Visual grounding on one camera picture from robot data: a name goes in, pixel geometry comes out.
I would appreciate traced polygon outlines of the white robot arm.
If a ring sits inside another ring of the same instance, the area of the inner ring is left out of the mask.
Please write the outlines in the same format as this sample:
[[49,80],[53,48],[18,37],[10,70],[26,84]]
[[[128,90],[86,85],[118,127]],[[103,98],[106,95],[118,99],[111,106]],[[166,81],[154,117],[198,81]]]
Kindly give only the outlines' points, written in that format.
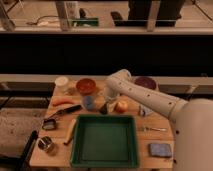
[[106,78],[105,94],[128,96],[167,118],[173,125],[173,171],[213,171],[213,100],[190,101],[131,82],[122,69]]

